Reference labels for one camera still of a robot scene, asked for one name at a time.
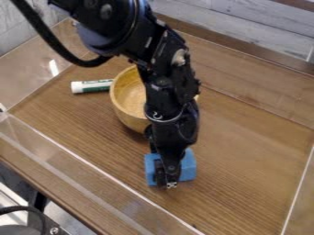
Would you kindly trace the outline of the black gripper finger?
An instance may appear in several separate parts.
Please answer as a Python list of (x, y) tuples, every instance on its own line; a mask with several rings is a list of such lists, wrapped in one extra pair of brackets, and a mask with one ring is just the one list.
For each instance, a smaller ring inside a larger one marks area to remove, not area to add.
[(169, 189), (175, 188), (178, 186), (179, 177), (181, 177), (181, 166), (166, 165), (165, 173), (166, 173), (166, 187)]
[(166, 185), (166, 176), (162, 168), (155, 169), (155, 181), (158, 187), (163, 187)]

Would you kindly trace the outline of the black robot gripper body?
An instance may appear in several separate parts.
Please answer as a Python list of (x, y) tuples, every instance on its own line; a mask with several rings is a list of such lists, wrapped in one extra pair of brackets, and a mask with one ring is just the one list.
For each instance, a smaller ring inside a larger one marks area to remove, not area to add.
[(198, 140), (201, 113), (198, 104), (189, 102), (177, 117), (169, 120), (151, 120), (145, 134), (153, 153), (158, 153), (166, 167), (177, 167), (186, 149)]

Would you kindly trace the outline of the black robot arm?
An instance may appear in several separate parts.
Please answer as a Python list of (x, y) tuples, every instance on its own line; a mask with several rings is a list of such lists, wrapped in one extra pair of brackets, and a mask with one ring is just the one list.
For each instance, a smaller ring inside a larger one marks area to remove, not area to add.
[(195, 76), (186, 40), (161, 21), (147, 0), (47, 0), (48, 6), (76, 21), (86, 48), (98, 56), (83, 60), (58, 39), (26, 0), (8, 0), (19, 9), (52, 50), (72, 64), (98, 67), (123, 55), (137, 66), (145, 86), (145, 130), (151, 152), (145, 155), (147, 184), (175, 188), (197, 176), (189, 147), (198, 141), (201, 111)]

